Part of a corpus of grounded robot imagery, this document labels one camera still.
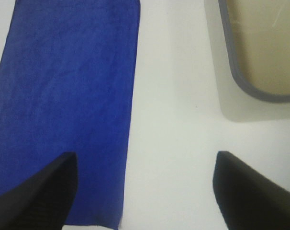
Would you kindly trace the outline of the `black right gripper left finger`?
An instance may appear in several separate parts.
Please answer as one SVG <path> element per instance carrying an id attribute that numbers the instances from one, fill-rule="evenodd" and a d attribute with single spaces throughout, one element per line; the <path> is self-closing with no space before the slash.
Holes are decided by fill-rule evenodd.
<path id="1" fill-rule="evenodd" d="M 74 152 L 65 152 L 32 177 L 0 195 L 0 230 L 60 230 L 78 187 Z"/>

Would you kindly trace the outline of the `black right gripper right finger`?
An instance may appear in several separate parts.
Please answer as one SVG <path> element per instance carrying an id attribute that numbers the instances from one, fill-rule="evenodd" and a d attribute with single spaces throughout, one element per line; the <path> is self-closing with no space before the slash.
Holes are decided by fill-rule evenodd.
<path id="1" fill-rule="evenodd" d="M 290 230 L 290 192 L 228 151 L 219 151 L 213 192 L 230 230 Z"/>

